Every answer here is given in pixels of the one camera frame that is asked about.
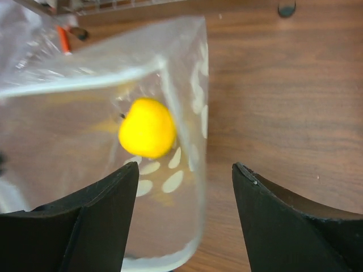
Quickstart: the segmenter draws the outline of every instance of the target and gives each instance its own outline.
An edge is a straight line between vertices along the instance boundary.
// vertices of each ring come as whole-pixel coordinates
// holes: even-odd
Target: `wooden table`
[[[144,18],[206,16],[207,224],[177,272],[250,270],[231,183],[237,161],[309,199],[363,213],[363,0],[297,1],[289,19],[278,17],[277,2],[190,0],[81,20],[87,45]]]

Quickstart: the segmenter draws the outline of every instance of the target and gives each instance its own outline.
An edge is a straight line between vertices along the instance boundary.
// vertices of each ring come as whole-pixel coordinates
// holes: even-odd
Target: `orange object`
[[[59,33],[59,39],[61,40],[61,46],[62,46],[63,53],[65,55],[70,55],[71,51],[70,51],[69,40],[68,40],[66,31],[58,25],[57,25],[57,30]]]

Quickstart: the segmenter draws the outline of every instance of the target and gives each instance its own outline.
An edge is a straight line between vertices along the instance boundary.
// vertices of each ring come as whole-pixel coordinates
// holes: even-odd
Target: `metal rack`
[[[185,0],[82,0],[83,6],[76,11],[78,15],[94,14],[112,10],[126,10],[135,7],[160,5]]]
[[[186,0],[14,0],[36,13],[48,15],[75,14],[78,16],[113,10],[160,5]]]

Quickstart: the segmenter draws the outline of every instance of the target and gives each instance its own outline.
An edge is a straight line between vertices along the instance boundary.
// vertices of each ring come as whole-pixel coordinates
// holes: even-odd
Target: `dark object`
[[[252,272],[363,271],[363,215],[303,198],[233,165]]]
[[[48,3],[40,3],[43,7],[51,8],[51,6]]]
[[[137,185],[129,163],[28,213],[1,214],[0,271],[120,272]]]
[[[291,17],[296,10],[296,2],[291,5],[278,4],[277,13],[281,18]]]
[[[69,32],[76,36],[79,40],[85,41],[89,38],[90,34],[87,30],[80,27],[72,27],[69,29]]]
[[[6,162],[5,154],[0,151],[0,176],[2,174],[4,174],[4,172],[5,172],[5,168],[4,168],[5,162]]]

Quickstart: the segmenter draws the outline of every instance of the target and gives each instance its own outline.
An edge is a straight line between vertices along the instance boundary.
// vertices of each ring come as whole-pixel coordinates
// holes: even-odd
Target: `plastic bag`
[[[174,149],[158,160],[128,154],[117,139],[120,115],[143,96],[165,104],[178,129]],[[137,161],[140,180],[123,271],[169,271],[190,258],[204,225],[204,18],[153,24],[48,59],[7,77],[0,97],[7,99],[0,107],[6,116],[0,147],[8,157],[2,182],[16,189],[17,209],[53,201]]]
[[[60,54],[50,16],[40,16],[12,0],[0,0],[0,83],[10,74]]]

